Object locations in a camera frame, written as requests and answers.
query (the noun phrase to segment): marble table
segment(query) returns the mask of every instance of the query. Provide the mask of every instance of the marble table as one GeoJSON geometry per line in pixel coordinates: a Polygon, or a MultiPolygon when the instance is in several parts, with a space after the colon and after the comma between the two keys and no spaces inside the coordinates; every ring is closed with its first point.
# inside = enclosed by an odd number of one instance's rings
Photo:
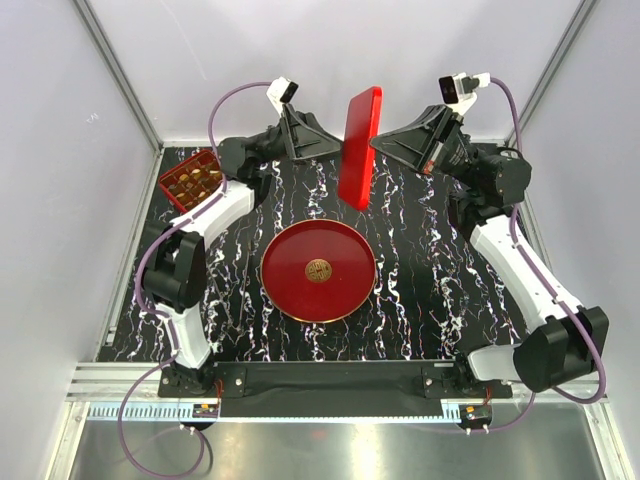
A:
{"type": "MultiPolygon", "coordinates": [[[[196,151],[167,149],[160,173],[196,151]]],[[[202,311],[217,360],[450,358],[457,351],[517,342],[524,335],[524,321],[499,276],[448,223],[447,193],[460,188],[452,180],[419,176],[380,157],[370,206],[357,212],[337,198],[337,162],[282,161],[266,168],[275,175],[269,198],[221,235],[207,255],[202,311]],[[288,318],[260,284],[260,260],[271,239],[312,218],[338,220],[358,230],[371,245],[378,269],[364,305],[325,325],[288,318]]],[[[176,215],[156,188],[146,221],[176,215]]],[[[148,247],[144,243],[137,259],[148,247]]],[[[157,361],[169,354],[163,327],[140,315],[132,286],[131,277],[115,339],[101,349],[99,361],[157,361]]]]}

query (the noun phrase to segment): purple cable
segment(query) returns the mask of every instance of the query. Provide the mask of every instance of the purple cable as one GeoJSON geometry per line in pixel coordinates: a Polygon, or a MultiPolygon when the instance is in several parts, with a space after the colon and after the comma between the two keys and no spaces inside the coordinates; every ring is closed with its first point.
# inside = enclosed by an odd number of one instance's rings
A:
{"type": "MultiPolygon", "coordinates": [[[[504,425],[500,425],[499,427],[494,427],[494,428],[489,428],[488,431],[486,430],[471,430],[469,431],[469,435],[486,435],[487,433],[500,433],[500,432],[504,432],[505,430],[509,430],[513,427],[515,427],[516,425],[519,425],[520,423],[522,423],[522,421],[527,418],[527,416],[529,415],[529,413],[532,410],[532,406],[533,406],[533,402],[535,402],[536,400],[536,394],[531,392],[531,397],[529,398],[529,402],[527,403],[527,405],[524,407],[524,410],[522,410],[522,412],[520,412],[520,414],[514,418],[512,421],[510,421],[509,423],[505,423],[504,425]]],[[[464,430],[438,430],[435,428],[420,428],[420,430],[422,431],[426,431],[429,433],[444,433],[444,434],[454,434],[454,435],[460,435],[460,434],[467,434],[466,431],[464,430]]]]}
{"type": "Polygon", "coordinates": [[[215,104],[215,106],[213,107],[213,110],[211,110],[211,115],[209,115],[209,123],[207,125],[207,133],[209,134],[209,142],[211,142],[211,149],[213,150],[214,155],[216,156],[216,158],[218,159],[218,161],[220,161],[220,157],[218,157],[218,147],[216,146],[216,142],[213,138],[213,118],[216,116],[216,113],[218,113],[218,110],[220,109],[220,106],[232,95],[235,95],[238,92],[241,92],[243,90],[247,90],[248,88],[254,88],[254,87],[269,87],[271,85],[271,82],[252,82],[252,83],[247,83],[245,85],[241,85],[237,88],[234,88],[233,90],[225,93],[222,98],[220,100],[218,100],[218,103],[215,104]]]}
{"type": "MultiPolygon", "coordinates": [[[[507,100],[509,102],[509,107],[511,108],[511,116],[513,117],[513,126],[516,133],[516,145],[518,147],[518,150],[522,152],[522,131],[520,129],[520,120],[518,119],[518,111],[516,109],[516,103],[515,103],[515,100],[513,99],[513,95],[511,94],[509,87],[507,87],[507,85],[499,78],[491,77],[491,83],[500,87],[507,97],[507,100]]],[[[549,281],[545,278],[544,274],[533,262],[533,260],[531,259],[527,251],[524,249],[524,247],[519,244],[518,233],[517,233],[517,220],[518,220],[519,211],[520,211],[520,206],[516,205],[513,208],[513,213],[511,214],[511,218],[509,219],[509,231],[511,233],[511,240],[515,245],[517,245],[520,255],[522,255],[522,258],[527,263],[527,265],[529,265],[529,268],[531,268],[531,271],[538,278],[540,283],[542,283],[545,290],[547,290],[547,292],[549,292],[549,295],[551,295],[551,297],[554,300],[556,300],[558,298],[558,292],[553,288],[553,285],[551,285],[549,281]]],[[[593,394],[592,397],[580,398],[565,392],[559,387],[554,387],[553,389],[563,397],[568,398],[569,400],[572,400],[576,403],[580,403],[582,405],[595,403],[604,396],[605,390],[607,388],[607,375],[604,370],[604,364],[602,363],[602,358],[600,357],[600,353],[598,352],[597,347],[593,343],[593,340],[591,340],[591,336],[589,335],[589,332],[587,332],[587,329],[584,328],[578,316],[571,311],[571,309],[565,302],[557,301],[557,304],[571,319],[571,322],[575,325],[578,332],[580,332],[582,339],[584,340],[585,344],[587,345],[587,348],[589,349],[589,353],[593,357],[593,360],[596,364],[596,370],[598,371],[598,390],[596,391],[596,393],[593,394]]]]}
{"type": "MultiPolygon", "coordinates": [[[[167,428],[165,430],[162,430],[159,433],[156,433],[153,437],[147,438],[147,440],[140,445],[139,447],[135,448],[134,450],[129,450],[131,452],[131,455],[136,455],[137,453],[140,453],[141,451],[145,450],[146,448],[149,447],[149,445],[152,445],[153,443],[155,443],[156,440],[158,440],[161,437],[164,437],[166,434],[171,433],[171,432],[176,432],[178,430],[182,430],[182,428],[180,426],[176,426],[176,427],[171,427],[171,428],[167,428]]],[[[108,459],[108,458],[104,458],[104,456],[102,455],[102,451],[99,449],[98,453],[101,456],[101,459],[104,463],[108,464],[108,465],[118,465],[122,462],[128,462],[129,459],[125,456],[125,457],[121,457],[121,458],[117,458],[117,459],[108,459]]]]}
{"type": "Polygon", "coordinates": [[[140,386],[140,384],[142,382],[144,382],[150,375],[154,374],[155,372],[157,372],[158,370],[161,370],[162,368],[168,366],[171,362],[173,362],[176,357],[178,356],[178,354],[176,353],[175,355],[173,355],[171,358],[169,358],[168,360],[165,360],[164,362],[158,364],[157,366],[153,367],[151,370],[149,370],[147,373],[145,373],[144,375],[142,375],[138,380],[135,381],[135,383],[132,385],[132,387],[129,389],[129,391],[127,392],[127,394],[124,396],[124,399],[122,400],[122,404],[120,405],[120,411],[118,412],[118,438],[120,439],[120,445],[122,446],[122,450],[124,452],[124,455],[127,457],[127,460],[129,460],[129,462],[131,462],[131,464],[136,467],[140,472],[145,473],[151,477],[154,478],[161,478],[161,479],[168,479],[168,480],[173,480],[173,479],[180,479],[180,478],[186,478],[189,475],[191,475],[193,472],[196,471],[196,469],[200,466],[200,464],[202,463],[202,459],[204,458],[204,446],[205,446],[205,442],[206,439],[204,438],[204,435],[196,430],[193,429],[191,430],[193,433],[195,433],[198,437],[198,439],[200,440],[200,453],[198,454],[198,459],[196,460],[196,462],[193,464],[193,466],[183,472],[180,473],[178,475],[163,475],[161,473],[156,473],[153,470],[149,470],[148,468],[146,468],[145,466],[141,465],[133,456],[133,454],[129,451],[129,448],[127,447],[127,443],[124,439],[124,429],[123,429],[123,424],[122,424],[122,415],[124,414],[124,408],[127,404],[127,401],[129,400],[129,397],[131,397],[131,395],[133,394],[133,392],[135,391],[136,388],[138,388],[140,386]]]}

